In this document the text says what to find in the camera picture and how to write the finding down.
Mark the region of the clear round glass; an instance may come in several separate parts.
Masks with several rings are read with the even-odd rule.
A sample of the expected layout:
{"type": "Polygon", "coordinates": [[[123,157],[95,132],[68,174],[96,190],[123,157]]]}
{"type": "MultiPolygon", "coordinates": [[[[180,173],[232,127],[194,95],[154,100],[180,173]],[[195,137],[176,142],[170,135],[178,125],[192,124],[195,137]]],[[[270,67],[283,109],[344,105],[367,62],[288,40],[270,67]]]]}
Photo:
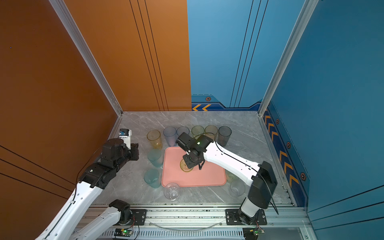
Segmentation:
{"type": "Polygon", "coordinates": [[[170,201],[176,200],[180,196],[180,186],[176,183],[169,183],[164,188],[164,196],[170,201]]]}

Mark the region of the clear short glass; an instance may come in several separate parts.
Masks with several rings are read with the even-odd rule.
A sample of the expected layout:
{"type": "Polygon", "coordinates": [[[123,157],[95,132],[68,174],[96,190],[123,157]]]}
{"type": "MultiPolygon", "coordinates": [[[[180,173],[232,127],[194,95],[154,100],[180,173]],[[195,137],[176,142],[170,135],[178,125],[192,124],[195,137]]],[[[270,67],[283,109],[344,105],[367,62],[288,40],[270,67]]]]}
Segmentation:
{"type": "Polygon", "coordinates": [[[230,184],[229,193],[232,197],[237,198],[245,193],[246,186],[240,179],[233,180],[230,184]]]}

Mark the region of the peach short glass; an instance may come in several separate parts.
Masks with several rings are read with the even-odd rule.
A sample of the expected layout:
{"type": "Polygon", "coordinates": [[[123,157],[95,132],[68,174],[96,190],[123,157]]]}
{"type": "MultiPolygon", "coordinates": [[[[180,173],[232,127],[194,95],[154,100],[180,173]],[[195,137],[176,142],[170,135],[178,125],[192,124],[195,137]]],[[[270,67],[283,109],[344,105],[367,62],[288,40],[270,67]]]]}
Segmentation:
{"type": "Polygon", "coordinates": [[[227,183],[230,184],[239,178],[231,172],[226,172],[226,179],[227,179],[227,183]]]}

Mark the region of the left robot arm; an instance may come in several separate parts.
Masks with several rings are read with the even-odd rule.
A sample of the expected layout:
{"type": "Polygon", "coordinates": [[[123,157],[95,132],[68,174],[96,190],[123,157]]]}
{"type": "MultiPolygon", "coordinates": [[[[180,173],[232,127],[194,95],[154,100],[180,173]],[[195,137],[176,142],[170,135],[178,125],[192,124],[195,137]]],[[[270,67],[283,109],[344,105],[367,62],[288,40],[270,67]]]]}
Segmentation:
{"type": "Polygon", "coordinates": [[[75,228],[109,182],[129,161],[139,159],[139,145],[127,139],[107,140],[98,160],[91,164],[80,176],[75,190],[57,213],[51,223],[37,237],[39,240],[95,240],[111,226],[134,221],[130,204],[115,200],[104,212],[85,227],[75,228]]]}

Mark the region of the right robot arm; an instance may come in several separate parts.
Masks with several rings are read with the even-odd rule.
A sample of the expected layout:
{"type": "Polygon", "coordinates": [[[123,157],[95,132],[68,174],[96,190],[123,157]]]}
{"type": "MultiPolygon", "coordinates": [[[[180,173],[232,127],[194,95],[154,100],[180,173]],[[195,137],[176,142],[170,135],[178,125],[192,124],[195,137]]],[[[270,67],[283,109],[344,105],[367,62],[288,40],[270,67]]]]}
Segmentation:
{"type": "Polygon", "coordinates": [[[176,144],[186,152],[183,160],[189,169],[199,167],[201,170],[206,162],[213,163],[249,186],[248,195],[238,210],[239,219],[244,225],[262,225],[259,218],[265,216],[264,210],[269,205],[276,206],[273,193],[278,181],[270,163],[264,161],[259,164],[246,160],[204,135],[195,139],[183,133],[177,138],[176,144]]]}

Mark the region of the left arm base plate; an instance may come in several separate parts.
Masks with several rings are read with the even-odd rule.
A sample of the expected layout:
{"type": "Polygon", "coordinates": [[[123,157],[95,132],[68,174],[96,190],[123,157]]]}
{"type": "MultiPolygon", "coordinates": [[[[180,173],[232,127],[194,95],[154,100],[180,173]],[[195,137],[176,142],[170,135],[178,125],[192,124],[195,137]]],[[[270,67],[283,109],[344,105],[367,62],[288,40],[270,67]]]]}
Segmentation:
{"type": "Polygon", "coordinates": [[[143,226],[147,217],[146,209],[133,209],[130,210],[129,217],[124,217],[124,213],[121,215],[121,219],[115,222],[113,226],[143,226]]]}

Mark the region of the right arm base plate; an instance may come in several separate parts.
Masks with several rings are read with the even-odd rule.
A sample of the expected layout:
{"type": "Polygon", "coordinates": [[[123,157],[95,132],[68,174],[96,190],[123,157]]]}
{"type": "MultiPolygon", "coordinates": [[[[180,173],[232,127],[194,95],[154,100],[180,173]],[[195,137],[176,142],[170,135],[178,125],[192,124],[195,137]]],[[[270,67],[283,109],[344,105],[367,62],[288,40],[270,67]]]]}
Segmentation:
{"type": "Polygon", "coordinates": [[[240,211],[240,209],[226,209],[226,223],[229,226],[234,225],[248,225],[248,226],[266,226],[267,218],[265,211],[263,209],[257,210],[255,215],[253,217],[249,217],[243,212],[240,211]]]}

